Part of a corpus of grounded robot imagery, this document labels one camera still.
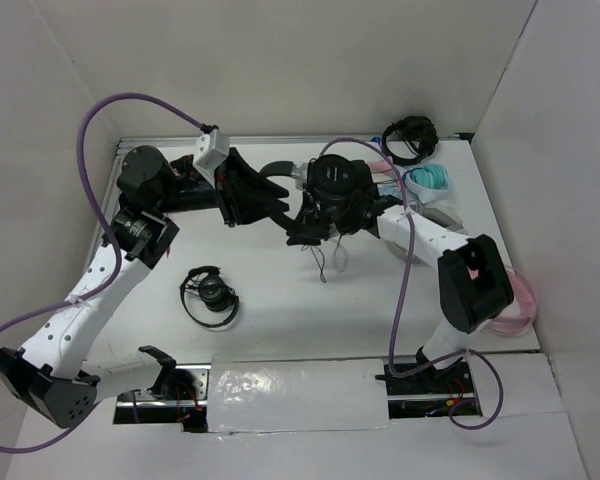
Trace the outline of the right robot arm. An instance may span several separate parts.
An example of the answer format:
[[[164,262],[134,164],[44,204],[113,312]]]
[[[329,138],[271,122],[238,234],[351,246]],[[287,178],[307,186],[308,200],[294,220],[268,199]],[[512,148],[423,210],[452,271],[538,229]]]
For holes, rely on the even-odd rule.
[[[495,241],[469,237],[413,212],[406,201],[379,193],[369,166],[339,155],[308,163],[287,162],[284,176],[303,194],[289,241],[315,245],[333,234],[365,230],[405,250],[437,274],[441,320],[418,350],[412,374],[421,388],[440,391],[451,379],[474,334],[514,301],[514,292]]]

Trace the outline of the black wired headphones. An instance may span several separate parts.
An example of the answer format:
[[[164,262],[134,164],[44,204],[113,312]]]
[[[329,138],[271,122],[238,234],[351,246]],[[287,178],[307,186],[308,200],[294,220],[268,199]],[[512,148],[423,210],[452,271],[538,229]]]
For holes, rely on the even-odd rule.
[[[323,209],[349,196],[356,189],[357,182],[357,173],[353,163],[342,156],[334,154],[323,155],[303,164],[296,164],[291,161],[271,162],[262,167],[260,174],[267,178],[287,177],[293,179],[302,196],[310,194]],[[272,216],[271,220],[285,230],[287,235],[287,230],[292,226],[292,220],[295,217],[291,218],[285,214],[279,214]],[[337,256],[343,253],[342,236],[338,233],[336,237],[327,240],[336,242],[332,262],[339,271],[344,271],[348,262],[347,254],[343,254],[342,260],[337,259]],[[321,245],[299,247],[303,251],[308,250],[311,252],[319,269],[319,279],[322,283],[326,283],[324,273],[326,257]]]

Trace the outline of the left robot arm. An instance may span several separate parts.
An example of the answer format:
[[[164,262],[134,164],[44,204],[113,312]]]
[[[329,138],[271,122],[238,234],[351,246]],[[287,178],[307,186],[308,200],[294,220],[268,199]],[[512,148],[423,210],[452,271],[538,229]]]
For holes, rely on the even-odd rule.
[[[251,168],[236,148],[205,178],[192,156],[170,162],[142,145],[124,158],[117,186],[120,208],[67,299],[21,347],[0,349],[0,379],[8,390],[62,429],[77,426],[105,398],[141,389],[164,399],[176,390],[175,360],[151,345],[111,364],[84,364],[104,326],[177,235],[169,214],[217,208],[236,226],[289,209],[288,191]]]

